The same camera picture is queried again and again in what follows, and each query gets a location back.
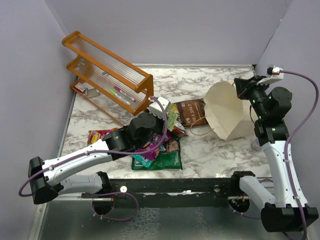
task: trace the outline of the gray wall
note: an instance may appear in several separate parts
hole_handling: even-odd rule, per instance
[[[320,1],[294,0],[262,55],[257,72],[265,75],[269,64],[281,64],[314,79],[320,86]],[[303,78],[285,74],[279,83],[293,93],[292,109],[285,121],[292,130],[303,120],[315,99],[313,86]],[[309,203],[320,211],[320,104],[292,140],[299,181]],[[315,228],[320,236],[320,220]]]
[[[36,208],[18,190],[31,158],[57,155],[75,78],[43,0],[2,0],[0,36],[0,239],[24,240]]]
[[[139,64],[257,64],[292,0],[46,0],[61,28]]]

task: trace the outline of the white marble surface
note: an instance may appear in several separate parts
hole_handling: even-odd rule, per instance
[[[162,96],[172,103],[202,98],[208,89],[219,81],[232,82],[234,78],[250,78],[249,68],[144,68],[154,77],[155,96]],[[92,98],[126,124],[132,116],[123,108],[104,97]],[[110,117],[77,95],[69,121],[62,155],[87,146],[88,131],[119,127]],[[195,128],[205,133],[209,126]],[[254,135],[236,140],[219,139],[214,132],[195,136],[188,130],[181,139],[183,170],[132,171],[130,156],[88,168],[79,175],[98,171],[107,172],[110,178],[225,178],[234,171],[252,171],[257,177],[270,177],[270,169],[263,152],[251,149]]]

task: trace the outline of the green marker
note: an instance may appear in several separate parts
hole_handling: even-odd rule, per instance
[[[129,106],[131,105],[131,103],[127,100],[125,100],[123,97],[119,96],[115,91],[113,91],[112,89],[109,90],[110,93],[112,93],[112,95],[115,95],[118,99],[120,99],[122,102],[124,102],[125,104],[128,104]]]

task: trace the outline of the gray floor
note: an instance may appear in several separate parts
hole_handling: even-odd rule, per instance
[[[113,217],[124,217],[113,210]],[[257,216],[258,209],[249,212]],[[45,211],[40,240],[285,240],[269,233],[260,220],[236,215],[229,208],[143,208],[128,222],[100,220],[91,201],[52,201]]]

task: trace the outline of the pen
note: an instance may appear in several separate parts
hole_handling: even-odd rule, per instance
[[[118,99],[122,100],[125,104],[131,105],[130,102],[128,102],[127,100],[125,100],[123,97],[119,96],[118,94],[116,94],[115,91],[113,91],[112,89],[109,90],[110,93],[112,93],[113,95],[115,95]]]
[[[122,93],[123,95],[125,95],[127,98],[131,99],[133,102],[136,102],[136,100],[132,96],[130,96],[129,94],[122,91],[120,87],[114,86],[114,89],[117,90],[118,92]]]

